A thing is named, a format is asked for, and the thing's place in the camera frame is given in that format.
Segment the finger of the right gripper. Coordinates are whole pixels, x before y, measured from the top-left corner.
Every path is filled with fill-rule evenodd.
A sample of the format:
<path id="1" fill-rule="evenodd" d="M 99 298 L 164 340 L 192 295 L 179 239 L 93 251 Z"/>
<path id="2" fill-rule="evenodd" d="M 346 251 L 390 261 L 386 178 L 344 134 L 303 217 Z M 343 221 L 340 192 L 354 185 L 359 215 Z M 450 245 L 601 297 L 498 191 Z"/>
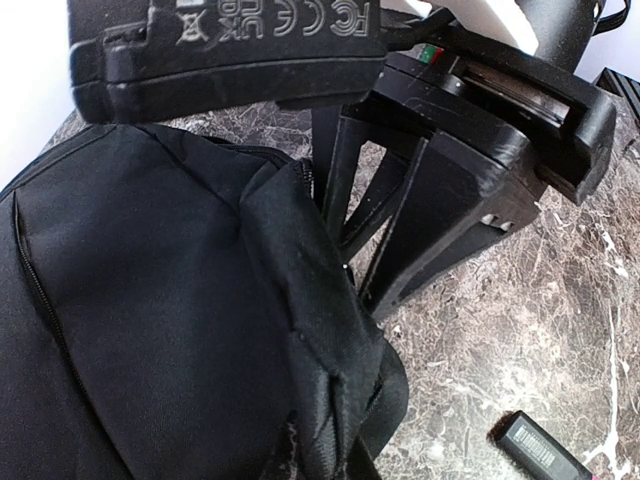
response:
<path id="1" fill-rule="evenodd" d="M 355 255 L 387 222 L 381 255 L 423 255 L 422 232 L 398 242 L 409 219 L 409 202 L 417 198 L 425 139 L 359 118 L 347 107 L 312 111 L 314 199 L 326 228 L 342 255 Z M 347 217 L 360 151 L 367 142 L 386 149 L 363 201 Z"/>

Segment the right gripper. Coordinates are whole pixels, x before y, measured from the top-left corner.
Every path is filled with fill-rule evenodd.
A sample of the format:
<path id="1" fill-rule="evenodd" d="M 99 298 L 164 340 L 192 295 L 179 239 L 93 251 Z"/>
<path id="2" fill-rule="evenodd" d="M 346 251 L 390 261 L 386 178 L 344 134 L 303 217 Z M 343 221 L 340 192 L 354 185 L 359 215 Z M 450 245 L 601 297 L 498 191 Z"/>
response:
<path id="1" fill-rule="evenodd" d="M 394 25 L 381 34 L 387 54 L 368 94 L 313 109 L 347 107 L 415 136 L 446 131 L 476 150 L 444 132 L 419 144 L 361 286 L 377 319 L 529 225 L 542 181 L 583 202 L 608 168 L 616 117 L 604 93 L 573 75 L 585 43 L 564 32 L 546 33 L 537 56 L 459 25 Z M 530 153 L 513 163 L 521 143 L 536 153 L 534 167 Z"/>

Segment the black student bag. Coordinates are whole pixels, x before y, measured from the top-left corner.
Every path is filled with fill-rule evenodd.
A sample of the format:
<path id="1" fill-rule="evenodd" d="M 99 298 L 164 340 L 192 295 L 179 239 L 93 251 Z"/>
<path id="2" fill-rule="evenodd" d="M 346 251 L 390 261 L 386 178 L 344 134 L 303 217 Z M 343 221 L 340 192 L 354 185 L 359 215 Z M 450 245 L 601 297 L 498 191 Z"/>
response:
<path id="1" fill-rule="evenodd" d="M 374 479 L 408 381 L 311 165 L 90 127 L 1 194 L 5 479 Z"/>

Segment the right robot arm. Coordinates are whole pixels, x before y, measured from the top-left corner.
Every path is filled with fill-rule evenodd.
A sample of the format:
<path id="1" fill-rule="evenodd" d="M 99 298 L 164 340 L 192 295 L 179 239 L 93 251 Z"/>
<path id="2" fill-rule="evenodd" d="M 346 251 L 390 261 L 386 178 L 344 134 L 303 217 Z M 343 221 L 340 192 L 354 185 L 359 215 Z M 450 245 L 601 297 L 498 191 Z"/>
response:
<path id="1" fill-rule="evenodd" d="M 440 1 L 386 32 L 358 103 L 312 111 L 315 199 L 342 257 L 380 243 L 359 295 L 383 317 L 531 224 L 553 188 L 582 203 L 609 166 L 616 108 L 576 67 L 613 28 L 600 1 Z"/>

